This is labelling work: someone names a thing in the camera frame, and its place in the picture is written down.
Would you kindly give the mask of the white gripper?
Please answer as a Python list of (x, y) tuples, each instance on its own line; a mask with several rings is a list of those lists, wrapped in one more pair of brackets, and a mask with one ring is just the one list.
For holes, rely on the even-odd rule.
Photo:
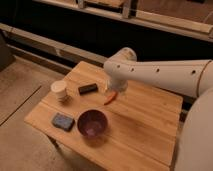
[(107, 84), (105, 85), (104, 94), (107, 95), (110, 90), (118, 91), (118, 97), (125, 97), (125, 90), (128, 87), (126, 80), (121, 80), (117, 78), (109, 78)]

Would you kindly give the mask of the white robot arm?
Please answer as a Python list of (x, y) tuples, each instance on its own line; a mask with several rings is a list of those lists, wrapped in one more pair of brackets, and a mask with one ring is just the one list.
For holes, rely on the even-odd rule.
[(112, 90), (125, 90), (134, 80), (193, 97), (174, 171), (213, 171), (213, 59), (139, 62), (124, 47), (104, 62), (104, 71)]

